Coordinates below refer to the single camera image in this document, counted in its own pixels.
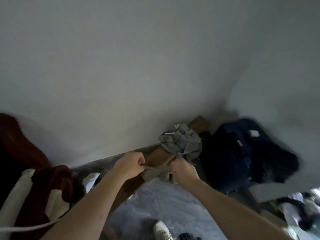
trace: white tag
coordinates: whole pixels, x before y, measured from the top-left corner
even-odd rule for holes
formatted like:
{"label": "white tag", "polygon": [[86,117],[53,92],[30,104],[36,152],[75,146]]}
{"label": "white tag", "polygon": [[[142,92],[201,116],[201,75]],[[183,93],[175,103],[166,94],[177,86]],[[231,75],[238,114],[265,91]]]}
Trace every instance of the white tag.
{"label": "white tag", "polygon": [[259,134],[259,132],[257,130],[251,130],[250,134],[251,134],[252,137],[259,137],[260,136],[260,134]]}

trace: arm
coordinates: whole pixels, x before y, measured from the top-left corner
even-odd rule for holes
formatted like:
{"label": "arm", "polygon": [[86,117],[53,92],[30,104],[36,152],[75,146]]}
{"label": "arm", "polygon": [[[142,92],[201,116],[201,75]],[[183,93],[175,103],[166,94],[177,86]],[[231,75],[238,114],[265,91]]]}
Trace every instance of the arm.
{"label": "arm", "polygon": [[78,202],[42,240],[99,239],[112,203],[123,183],[143,172],[142,153],[127,153],[114,168]]}
{"label": "arm", "polygon": [[202,203],[229,240],[290,239],[256,212],[201,181],[195,167],[184,159],[171,163],[171,170],[174,180]]}

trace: hand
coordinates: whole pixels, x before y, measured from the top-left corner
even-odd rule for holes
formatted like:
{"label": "hand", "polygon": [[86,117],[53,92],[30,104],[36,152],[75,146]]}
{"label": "hand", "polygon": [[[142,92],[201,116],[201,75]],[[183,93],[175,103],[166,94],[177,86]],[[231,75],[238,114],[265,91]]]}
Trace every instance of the hand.
{"label": "hand", "polygon": [[142,164],[145,163],[142,152],[129,152],[115,163],[112,171],[128,180],[142,173],[144,171]]}
{"label": "hand", "polygon": [[173,161],[170,168],[173,179],[186,190],[201,181],[195,167],[183,158]]}

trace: left hand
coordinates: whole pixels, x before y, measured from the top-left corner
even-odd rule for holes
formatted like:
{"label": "left hand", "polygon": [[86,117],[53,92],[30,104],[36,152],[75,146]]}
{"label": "left hand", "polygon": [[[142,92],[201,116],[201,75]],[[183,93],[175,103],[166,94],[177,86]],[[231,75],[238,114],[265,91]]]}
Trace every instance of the left hand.
{"label": "left hand", "polygon": [[129,152],[115,163],[112,171],[128,180],[142,173],[144,171],[142,164],[145,163],[142,152]]}

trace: white wall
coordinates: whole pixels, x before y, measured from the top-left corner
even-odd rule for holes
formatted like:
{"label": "white wall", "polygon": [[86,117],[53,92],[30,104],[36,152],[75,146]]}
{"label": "white wall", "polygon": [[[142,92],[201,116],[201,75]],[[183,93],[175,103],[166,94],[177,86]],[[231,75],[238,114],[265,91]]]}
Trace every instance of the white wall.
{"label": "white wall", "polygon": [[284,0],[1,0],[0,111],[54,165],[212,118]]}
{"label": "white wall", "polygon": [[261,185],[260,200],[320,186],[320,0],[291,0],[278,26],[232,90],[228,108],[256,118],[303,160],[285,185]]}

